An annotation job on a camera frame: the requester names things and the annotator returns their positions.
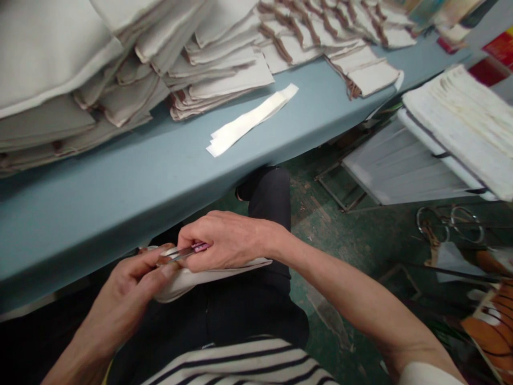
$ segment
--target white sleeve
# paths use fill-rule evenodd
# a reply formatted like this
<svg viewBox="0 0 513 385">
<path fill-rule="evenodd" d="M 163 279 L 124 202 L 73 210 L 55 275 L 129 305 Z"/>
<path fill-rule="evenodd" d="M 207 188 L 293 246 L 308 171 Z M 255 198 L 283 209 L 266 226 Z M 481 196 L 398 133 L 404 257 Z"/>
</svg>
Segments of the white sleeve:
<svg viewBox="0 0 513 385">
<path fill-rule="evenodd" d="M 449 373 L 433 365 L 413 362 L 406 365 L 398 385 L 463 385 Z"/>
</svg>

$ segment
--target scissors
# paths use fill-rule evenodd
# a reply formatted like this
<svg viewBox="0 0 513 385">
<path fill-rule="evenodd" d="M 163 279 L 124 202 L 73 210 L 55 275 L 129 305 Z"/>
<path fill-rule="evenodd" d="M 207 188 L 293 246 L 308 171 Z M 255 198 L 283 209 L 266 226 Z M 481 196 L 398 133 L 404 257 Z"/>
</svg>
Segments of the scissors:
<svg viewBox="0 0 513 385">
<path fill-rule="evenodd" d="M 163 251 L 159 259 L 157 260 L 157 267 L 170 264 L 171 262 L 175 262 L 180 259 L 186 258 L 197 252 L 205 251 L 209 247 L 210 245 L 208 243 L 199 242 L 185 249 L 178 250 L 178 248 L 172 248 Z"/>
</svg>

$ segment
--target blue table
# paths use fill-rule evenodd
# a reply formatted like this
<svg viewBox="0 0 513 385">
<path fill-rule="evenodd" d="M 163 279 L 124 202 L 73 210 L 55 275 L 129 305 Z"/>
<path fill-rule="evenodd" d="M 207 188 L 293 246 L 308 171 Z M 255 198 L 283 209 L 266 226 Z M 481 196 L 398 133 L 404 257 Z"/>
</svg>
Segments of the blue table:
<svg viewBox="0 0 513 385">
<path fill-rule="evenodd" d="M 436 36 L 384 52 L 406 73 L 403 89 L 468 57 L 449 56 Z M 289 83 L 279 113 L 213 158 L 210 134 Z M 256 168 L 300 155 L 347 131 L 394 95 L 388 87 L 350 102 L 323 60 L 276 76 L 271 87 L 186 122 L 164 105 L 143 127 L 81 156 L 0 181 L 0 313 L 105 266 L 232 189 Z"/>
</svg>

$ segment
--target black trousers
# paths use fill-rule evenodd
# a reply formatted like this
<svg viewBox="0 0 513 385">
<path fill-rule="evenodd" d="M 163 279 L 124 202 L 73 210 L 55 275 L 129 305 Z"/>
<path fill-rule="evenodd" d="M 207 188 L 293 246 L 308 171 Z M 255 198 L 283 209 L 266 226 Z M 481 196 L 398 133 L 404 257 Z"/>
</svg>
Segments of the black trousers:
<svg viewBox="0 0 513 385">
<path fill-rule="evenodd" d="M 238 187 L 252 218 L 290 231 L 290 179 L 266 167 Z M 155 244 L 176 242 L 157 237 Z M 289 268 L 280 262 L 196 286 L 169 304 L 151 303 L 136 334 L 116 354 L 108 384 L 140 384 L 179 355 L 207 345 L 227 345 L 270 334 L 304 348 L 308 319 L 290 299 Z"/>
</svg>

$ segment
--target stack of white cloth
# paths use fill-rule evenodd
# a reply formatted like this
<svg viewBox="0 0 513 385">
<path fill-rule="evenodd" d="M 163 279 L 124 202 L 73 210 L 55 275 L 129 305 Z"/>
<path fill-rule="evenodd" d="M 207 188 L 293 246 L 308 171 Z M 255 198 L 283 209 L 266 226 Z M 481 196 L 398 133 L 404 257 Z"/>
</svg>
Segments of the stack of white cloth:
<svg viewBox="0 0 513 385">
<path fill-rule="evenodd" d="M 7 0 L 0 176 L 87 151 L 151 119 L 162 77 L 217 0 Z"/>
<path fill-rule="evenodd" d="M 173 67 L 163 77 L 173 93 L 170 113 L 183 120 L 274 83 L 255 49 L 258 0 L 217 0 Z"/>
<path fill-rule="evenodd" d="M 256 43 L 273 74 L 324 54 L 346 81 L 350 99 L 379 91 L 400 75 L 368 44 L 397 49 L 416 43 L 407 15 L 380 0 L 260 0 L 258 13 L 262 36 Z"/>
<path fill-rule="evenodd" d="M 403 96 L 408 113 L 475 179 L 513 201 L 513 107 L 460 65 Z"/>
</svg>

